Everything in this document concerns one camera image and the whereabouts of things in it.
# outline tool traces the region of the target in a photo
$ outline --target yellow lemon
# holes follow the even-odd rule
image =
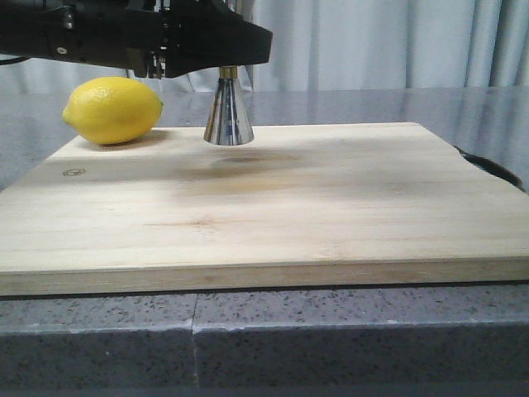
[[[101,145],[131,141],[160,119],[163,103],[145,84],[124,77],[101,77],[70,95],[63,120],[80,136]]]

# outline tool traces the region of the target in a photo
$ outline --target black cable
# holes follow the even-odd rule
[[[29,59],[30,58],[26,58],[25,56],[18,56],[17,58],[10,58],[9,60],[0,60],[0,66],[18,64]]]

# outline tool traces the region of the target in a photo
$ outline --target cutting board edge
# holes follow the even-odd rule
[[[328,271],[321,268],[329,266]],[[482,258],[446,264],[445,260],[255,264],[148,269],[88,270],[0,274],[0,296],[115,294],[209,289],[301,288],[326,285],[407,285],[529,280],[529,256]]]

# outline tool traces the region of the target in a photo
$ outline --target small stamp mark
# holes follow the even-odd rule
[[[78,176],[86,172],[84,168],[72,168],[71,170],[66,170],[63,172],[64,176]]]

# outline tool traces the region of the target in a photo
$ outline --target white curtain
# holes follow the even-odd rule
[[[254,3],[253,22],[274,43],[268,64],[241,68],[247,90],[529,85],[529,0]],[[126,72],[29,60],[0,67],[0,93],[68,92],[100,75]],[[207,69],[143,81],[161,91],[213,91],[217,76]]]

